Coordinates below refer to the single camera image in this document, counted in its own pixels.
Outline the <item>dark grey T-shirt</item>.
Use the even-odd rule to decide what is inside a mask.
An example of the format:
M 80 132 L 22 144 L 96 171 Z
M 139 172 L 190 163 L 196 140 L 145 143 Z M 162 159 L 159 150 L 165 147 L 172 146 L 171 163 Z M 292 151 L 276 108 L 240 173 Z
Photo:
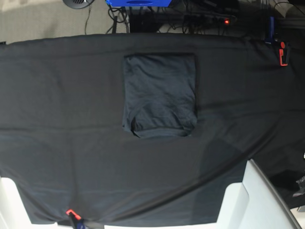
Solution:
M 122 127 L 139 138 L 189 136 L 197 124 L 196 58 L 134 54 L 123 60 Z

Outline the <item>black table cloth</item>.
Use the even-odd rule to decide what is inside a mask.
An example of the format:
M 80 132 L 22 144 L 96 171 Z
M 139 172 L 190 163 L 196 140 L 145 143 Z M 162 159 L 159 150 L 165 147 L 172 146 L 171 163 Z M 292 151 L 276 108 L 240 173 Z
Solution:
M 189 54 L 197 124 L 142 139 L 122 127 L 123 74 L 141 55 Z M 108 34 L 0 47 L 0 174 L 33 223 L 73 209 L 112 226 L 216 222 L 226 187 L 252 158 L 289 208 L 305 174 L 305 50 L 289 64 L 262 41 L 212 35 Z

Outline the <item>black power strip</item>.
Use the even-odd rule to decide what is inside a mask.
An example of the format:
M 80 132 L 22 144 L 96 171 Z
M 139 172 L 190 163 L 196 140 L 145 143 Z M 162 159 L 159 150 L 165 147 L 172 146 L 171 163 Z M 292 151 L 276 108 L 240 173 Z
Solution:
M 234 16 L 195 14 L 185 15 L 184 21 L 194 25 L 233 25 L 237 18 Z

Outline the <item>blue box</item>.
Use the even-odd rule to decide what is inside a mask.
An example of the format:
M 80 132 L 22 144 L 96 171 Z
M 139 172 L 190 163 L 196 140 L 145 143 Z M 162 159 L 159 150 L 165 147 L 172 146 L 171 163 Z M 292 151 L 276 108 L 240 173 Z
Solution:
M 107 0 L 113 7 L 168 7 L 171 0 Z

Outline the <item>round black floor base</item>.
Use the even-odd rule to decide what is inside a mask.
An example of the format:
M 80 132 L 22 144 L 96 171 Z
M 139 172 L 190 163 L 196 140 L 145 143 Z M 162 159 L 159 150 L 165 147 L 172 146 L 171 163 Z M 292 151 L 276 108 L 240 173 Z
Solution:
M 89 7 L 94 0 L 63 0 L 63 3 L 72 9 L 83 9 Z

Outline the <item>white bin right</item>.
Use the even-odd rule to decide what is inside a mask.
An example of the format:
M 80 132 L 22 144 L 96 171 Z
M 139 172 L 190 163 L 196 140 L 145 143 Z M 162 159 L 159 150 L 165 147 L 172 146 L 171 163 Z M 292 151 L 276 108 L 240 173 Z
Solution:
M 217 229 L 300 229 L 284 200 L 254 160 L 246 163 L 240 183 L 224 193 Z

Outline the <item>white bin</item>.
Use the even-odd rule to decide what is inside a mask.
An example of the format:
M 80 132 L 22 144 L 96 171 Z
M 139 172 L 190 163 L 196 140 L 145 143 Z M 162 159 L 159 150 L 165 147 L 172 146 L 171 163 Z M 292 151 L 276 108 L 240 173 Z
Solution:
M 224 193 L 217 229 L 300 229 L 284 200 L 254 160 L 246 163 L 240 183 Z
M 0 228 L 1 229 L 58 229 L 57 223 L 32 224 L 15 183 L 0 178 Z

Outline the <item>red clamp on table edge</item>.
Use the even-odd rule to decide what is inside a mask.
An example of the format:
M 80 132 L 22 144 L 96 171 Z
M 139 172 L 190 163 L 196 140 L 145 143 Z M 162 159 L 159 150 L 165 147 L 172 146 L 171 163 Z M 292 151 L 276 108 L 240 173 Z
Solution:
M 290 43 L 289 42 L 277 42 L 279 47 L 279 62 L 280 66 L 284 67 L 289 64 L 290 58 Z

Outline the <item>white bin left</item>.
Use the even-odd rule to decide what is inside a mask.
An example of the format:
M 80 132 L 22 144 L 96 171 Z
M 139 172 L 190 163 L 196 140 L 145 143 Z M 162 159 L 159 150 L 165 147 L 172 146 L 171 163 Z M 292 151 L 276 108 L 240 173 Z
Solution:
M 1 229 L 58 229 L 57 223 L 32 224 L 15 183 L 0 178 L 0 228 Z

